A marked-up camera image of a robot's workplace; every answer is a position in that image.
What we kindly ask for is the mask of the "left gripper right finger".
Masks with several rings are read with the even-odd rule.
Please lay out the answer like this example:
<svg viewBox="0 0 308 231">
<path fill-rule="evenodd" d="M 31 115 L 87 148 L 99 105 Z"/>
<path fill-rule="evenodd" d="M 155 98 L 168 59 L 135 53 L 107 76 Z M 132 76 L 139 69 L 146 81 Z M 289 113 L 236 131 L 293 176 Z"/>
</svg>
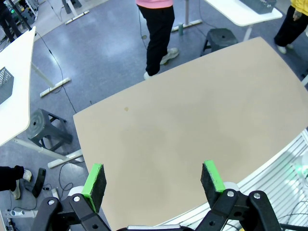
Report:
<svg viewBox="0 0 308 231">
<path fill-rule="evenodd" d="M 201 183 L 210 210 L 197 226 L 198 231 L 221 231 L 229 220 L 237 220 L 245 231 L 280 231 L 281 226 L 263 191 L 244 195 L 226 188 L 214 161 L 202 165 Z"/>
</svg>

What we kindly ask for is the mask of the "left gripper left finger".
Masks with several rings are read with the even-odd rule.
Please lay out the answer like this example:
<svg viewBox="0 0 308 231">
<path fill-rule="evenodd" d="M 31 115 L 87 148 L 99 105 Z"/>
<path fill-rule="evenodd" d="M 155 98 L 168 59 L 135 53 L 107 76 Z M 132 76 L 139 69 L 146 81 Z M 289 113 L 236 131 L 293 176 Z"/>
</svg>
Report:
<svg viewBox="0 0 308 231">
<path fill-rule="evenodd" d="M 63 201 L 47 197 L 41 202 L 31 230 L 67 231 L 70 226 L 80 224 L 85 231 L 109 231 L 99 215 L 105 188 L 103 164 L 93 164 L 82 193 L 75 193 Z"/>
</svg>

